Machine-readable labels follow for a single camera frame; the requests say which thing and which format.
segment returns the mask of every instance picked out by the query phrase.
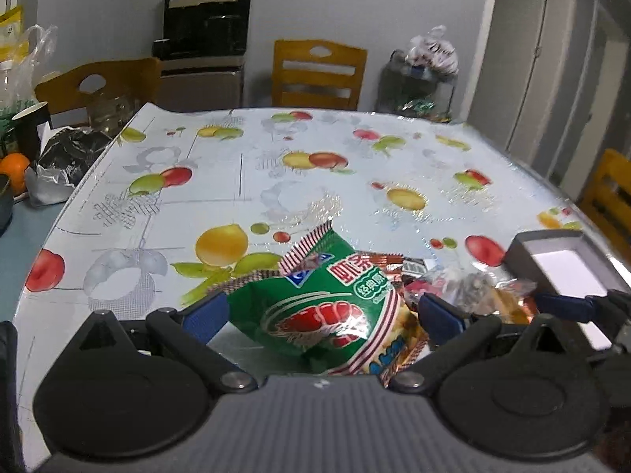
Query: gray gripper base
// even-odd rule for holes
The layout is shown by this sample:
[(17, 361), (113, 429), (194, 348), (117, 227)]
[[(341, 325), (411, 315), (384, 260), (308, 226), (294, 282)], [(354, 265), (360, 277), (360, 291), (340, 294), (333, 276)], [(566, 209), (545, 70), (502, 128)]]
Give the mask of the gray gripper base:
[(195, 435), (159, 455), (107, 465), (56, 455), (40, 473), (394, 471), (605, 473), (610, 469), (591, 453), (552, 464), (521, 464), (486, 455), (450, 434), (427, 400), (387, 391), (376, 377), (273, 376), (258, 391), (224, 396)]

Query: green plastic wrapper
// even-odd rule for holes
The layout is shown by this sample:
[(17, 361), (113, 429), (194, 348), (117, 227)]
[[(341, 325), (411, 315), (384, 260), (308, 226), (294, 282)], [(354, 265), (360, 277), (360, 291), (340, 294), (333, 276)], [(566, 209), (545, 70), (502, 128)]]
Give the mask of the green plastic wrapper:
[(232, 324), (271, 350), (304, 357), (314, 373), (370, 373), (387, 382), (427, 343), (386, 275), (330, 221), (297, 243), (279, 268), (274, 277), (254, 272), (219, 288), (228, 294)]

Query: bowl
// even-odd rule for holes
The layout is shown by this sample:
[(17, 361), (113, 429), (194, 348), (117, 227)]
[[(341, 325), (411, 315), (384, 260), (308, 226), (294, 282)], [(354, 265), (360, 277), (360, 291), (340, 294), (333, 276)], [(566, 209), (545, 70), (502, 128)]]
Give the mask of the bowl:
[(0, 234), (7, 228), (13, 215), (13, 191), (11, 180), (0, 174)]

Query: blue tabletop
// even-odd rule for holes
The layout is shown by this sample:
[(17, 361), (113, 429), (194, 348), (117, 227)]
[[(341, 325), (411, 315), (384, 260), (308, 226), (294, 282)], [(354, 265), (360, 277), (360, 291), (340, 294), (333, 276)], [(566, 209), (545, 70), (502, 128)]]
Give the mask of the blue tabletop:
[(13, 318), (24, 280), (63, 207), (34, 208), (28, 200), (13, 207), (13, 220), (0, 236), (0, 322)]

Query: wooden chair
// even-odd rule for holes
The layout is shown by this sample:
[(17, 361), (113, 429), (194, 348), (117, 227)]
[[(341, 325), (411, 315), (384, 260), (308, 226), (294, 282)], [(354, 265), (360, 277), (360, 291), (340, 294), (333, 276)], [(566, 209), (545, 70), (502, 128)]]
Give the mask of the wooden chair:
[[(321, 49), (324, 56), (312, 53)], [(359, 48), (331, 43), (329, 41), (276, 41), (274, 45), (274, 71), (272, 73), (272, 103), (274, 106), (302, 108), (331, 108), (334, 110), (357, 110), (362, 91), (364, 70), (368, 52)], [(355, 69), (353, 74), (311, 71), (309, 69), (285, 67), (285, 62), (347, 66)], [(286, 86), (299, 86), (299, 92), (288, 92)], [(322, 93), (302, 92), (304, 86), (315, 87)], [(346, 89), (348, 97), (326, 94), (326, 88)]]
[(99, 91), (112, 96), (129, 94), (141, 104), (155, 102), (160, 88), (160, 61), (157, 58), (113, 60), (82, 65), (35, 88), (39, 101), (48, 101), (51, 115), (86, 108), (93, 94), (80, 90), (81, 83), (91, 75), (100, 75), (105, 86)]
[(607, 149), (579, 207), (631, 262), (631, 162)]

